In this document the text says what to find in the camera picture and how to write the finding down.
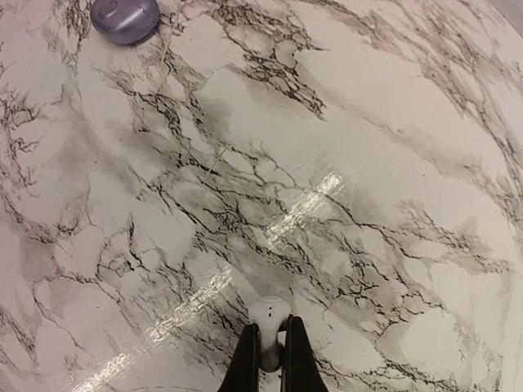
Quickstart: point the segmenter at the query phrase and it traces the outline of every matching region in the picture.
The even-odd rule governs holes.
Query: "white object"
[[[266,296],[248,308],[250,320],[260,328],[261,361],[264,372],[279,369],[282,350],[278,342],[278,331],[291,314],[291,306],[277,296]]]

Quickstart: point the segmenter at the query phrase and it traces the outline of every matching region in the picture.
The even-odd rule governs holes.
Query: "purple object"
[[[91,22],[98,33],[117,45],[146,38],[158,23],[156,0],[95,0]]]

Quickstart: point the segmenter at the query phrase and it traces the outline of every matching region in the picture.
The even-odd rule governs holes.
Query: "marble table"
[[[114,47],[2,0],[0,390],[214,392],[269,294],[332,392],[523,390],[523,38],[480,0],[160,6]]]

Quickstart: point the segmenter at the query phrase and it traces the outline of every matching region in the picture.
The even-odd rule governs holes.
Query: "earbud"
[[[281,344],[278,331],[291,314],[290,305],[277,296],[266,296],[248,308],[248,316],[260,329],[261,361],[264,372],[279,369]]]

